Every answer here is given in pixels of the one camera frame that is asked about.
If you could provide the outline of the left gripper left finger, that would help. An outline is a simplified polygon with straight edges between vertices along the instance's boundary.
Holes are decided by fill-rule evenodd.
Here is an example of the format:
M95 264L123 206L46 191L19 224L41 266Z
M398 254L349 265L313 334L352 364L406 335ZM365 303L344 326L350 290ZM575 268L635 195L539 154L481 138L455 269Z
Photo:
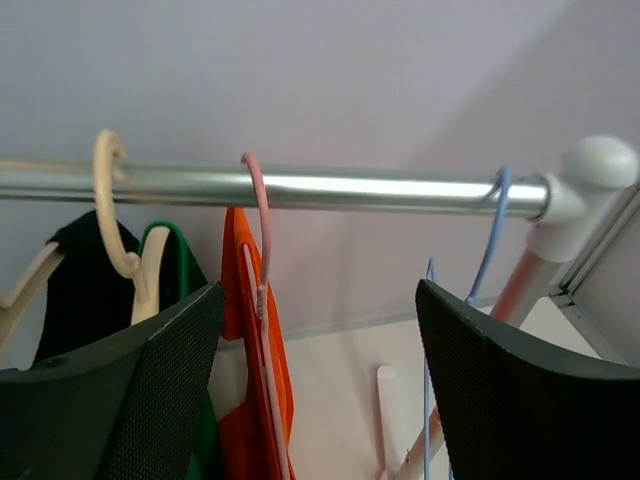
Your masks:
M2 478L185 478L224 305L211 283L100 341L2 371Z

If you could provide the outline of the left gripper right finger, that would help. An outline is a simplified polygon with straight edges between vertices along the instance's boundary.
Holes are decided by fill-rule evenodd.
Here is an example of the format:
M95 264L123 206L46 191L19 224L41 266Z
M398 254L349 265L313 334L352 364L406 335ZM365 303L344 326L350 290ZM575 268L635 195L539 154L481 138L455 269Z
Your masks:
M638 478L638 368L539 339L431 281L416 309L455 478Z

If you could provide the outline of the blue wire hanger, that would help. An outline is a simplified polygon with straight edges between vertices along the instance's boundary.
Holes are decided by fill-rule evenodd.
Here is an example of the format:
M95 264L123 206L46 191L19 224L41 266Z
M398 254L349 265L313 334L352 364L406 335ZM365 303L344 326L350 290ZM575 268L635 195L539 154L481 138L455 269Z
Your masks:
M496 181L491 188L490 192L487 194L488 197L493 197L496 195L496 210L494 214L494 219L492 223L492 227L489 234L489 239L486 245L486 249L484 251L481 263L475 275L474 281L470 288L468 295L465 298L465 302L467 304L473 305L476 301L479 290L484 281L485 275L489 269L489 265L492 261L495 249L499 242L504 218L507 211L507 206L509 203L509 190L511 188L513 182L513 173L512 169L508 166L503 166L496 173ZM436 445L436 428L440 426L439 412L437 406L431 406L430 403L430 387L431 387L431 376L430 370L428 366L427 356L424 356L424 365L423 365L423 433L424 433L424 447L423 447L423 467L424 467L424 478L431 478L431 454L435 452Z

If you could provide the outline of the orange t shirt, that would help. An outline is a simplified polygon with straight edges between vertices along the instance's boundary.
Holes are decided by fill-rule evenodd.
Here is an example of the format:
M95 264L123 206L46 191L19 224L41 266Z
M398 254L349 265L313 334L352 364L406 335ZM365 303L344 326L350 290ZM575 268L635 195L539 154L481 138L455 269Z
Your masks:
M260 278L262 258L244 210L226 211L221 283L226 295L222 337L244 342L248 370L244 400L218 420L229 479L281 477L275 431L261 374L263 347L251 282Z

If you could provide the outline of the pink wire hanger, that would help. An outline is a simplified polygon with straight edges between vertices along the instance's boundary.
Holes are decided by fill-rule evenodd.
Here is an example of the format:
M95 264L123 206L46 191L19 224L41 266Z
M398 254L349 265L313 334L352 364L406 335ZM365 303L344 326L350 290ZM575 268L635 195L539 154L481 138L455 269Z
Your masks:
M290 469L288 451L285 442L284 427L269 338L270 324L268 314L268 286L271 260L272 225L269 212L268 195L263 179L263 173L257 158L252 153L245 152L242 154L241 162L245 164L249 170L259 210L262 237L262 263L260 279L256 285L255 312L256 316L261 320L261 343L264 357L263 377L266 382L269 406L271 410L271 420L276 440L280 478L289 480Z

